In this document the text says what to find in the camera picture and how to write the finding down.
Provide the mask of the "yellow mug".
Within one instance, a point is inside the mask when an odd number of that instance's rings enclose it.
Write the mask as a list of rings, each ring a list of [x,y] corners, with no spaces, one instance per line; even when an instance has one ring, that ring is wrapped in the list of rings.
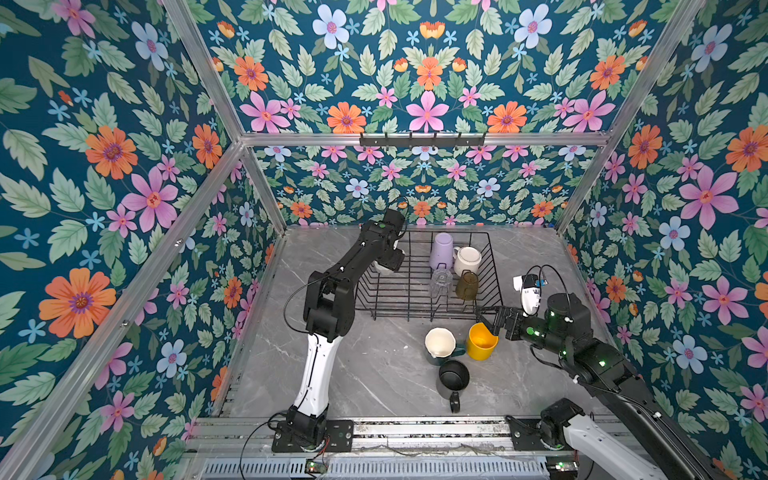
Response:
[[[466,349],[468,356],[475,361],[486,361],[493,354],[499,342],[483,323],[475,323],[468,332]]]

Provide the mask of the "lavender plastic cup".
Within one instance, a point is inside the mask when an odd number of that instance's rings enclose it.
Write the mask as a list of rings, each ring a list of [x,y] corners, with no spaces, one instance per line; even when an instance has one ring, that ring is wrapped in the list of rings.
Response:
[[[430,268],[432,270],[444,269],[451,271],[453,269],[453,253],[453,237],[446,232],[437,233],[432,242],[429,259]]]

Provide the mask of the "clear glass cup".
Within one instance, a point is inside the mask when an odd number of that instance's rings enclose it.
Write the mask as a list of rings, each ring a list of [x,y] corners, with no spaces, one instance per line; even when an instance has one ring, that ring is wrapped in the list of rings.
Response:
[[[439,303],[448,297],[452,282],[453,274],[444,264],[439,264],[433,270],[430,280],[430,295],[435,303]]]

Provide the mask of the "olive green glass cup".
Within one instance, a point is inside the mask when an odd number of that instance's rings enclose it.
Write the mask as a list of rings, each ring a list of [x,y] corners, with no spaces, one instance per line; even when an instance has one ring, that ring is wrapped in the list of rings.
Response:
[[[474,302],[479,291],[479,277],[471,270],[464,270],[459,276],[455,294],[465,302]]]

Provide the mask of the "white mug red inside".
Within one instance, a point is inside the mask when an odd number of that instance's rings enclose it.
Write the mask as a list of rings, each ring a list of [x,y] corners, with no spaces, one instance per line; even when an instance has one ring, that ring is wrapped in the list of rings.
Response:
[[[456,246],[453,251],[453,269],[456,275],[461,276],[465,272],[477,274],[483,256],[479,250],[471,246]]]

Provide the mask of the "white ceramic mug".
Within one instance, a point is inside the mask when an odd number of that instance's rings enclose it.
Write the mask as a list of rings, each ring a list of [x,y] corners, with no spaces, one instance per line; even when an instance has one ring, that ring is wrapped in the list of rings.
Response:
[[[380,275],[384,276],[392,275],[397,271],[397,267],[391,262],[374,261],[373,266]]]

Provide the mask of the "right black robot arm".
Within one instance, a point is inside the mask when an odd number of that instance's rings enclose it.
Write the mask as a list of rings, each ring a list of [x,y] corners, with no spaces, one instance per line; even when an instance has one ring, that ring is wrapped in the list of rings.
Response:
[[[609,438],[567,400],[541,413],[540,437],[546,446],[570,446],[616,479],[725,478],[725,472],[661,408],[631,362],[595,337],[591,312],[576,295],[553,294],[540,313],[538,293],[536,288],[524,290],[520,307],[477,308],[477,319],[495,336],[556,354],[557,368],[610,410],[648,456],[642,458]]]

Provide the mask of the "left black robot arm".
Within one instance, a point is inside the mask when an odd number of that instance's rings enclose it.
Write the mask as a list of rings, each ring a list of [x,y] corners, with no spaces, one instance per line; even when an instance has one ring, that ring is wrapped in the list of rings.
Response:
[[[360,227],[355,243],[339,261],[309,277],[302,311],[307,359],[285,420],[286,434],[304,448],[320,446],[327,435],[330,377],[341,341],[355,319],[358,282],[372,264],[399,270],[405,254],[398,242],[405,231],[404,215],[389,209],[381,220]]]

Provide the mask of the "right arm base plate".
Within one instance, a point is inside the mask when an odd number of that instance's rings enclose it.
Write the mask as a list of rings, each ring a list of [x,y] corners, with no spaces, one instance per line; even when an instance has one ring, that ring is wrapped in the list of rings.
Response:
[[[517,451],[570,450],[564,436],[564,427],[550,418],[521,419],[512,415],[504,417],[510,438]]]

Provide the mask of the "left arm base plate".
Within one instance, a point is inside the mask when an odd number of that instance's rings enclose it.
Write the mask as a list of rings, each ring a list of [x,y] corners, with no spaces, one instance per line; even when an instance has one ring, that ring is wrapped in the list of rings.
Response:
[[[326,420],[309,426],[280,421],[274,434],[273,453],[348,453],[352,450],[355,423],[352,420]]]

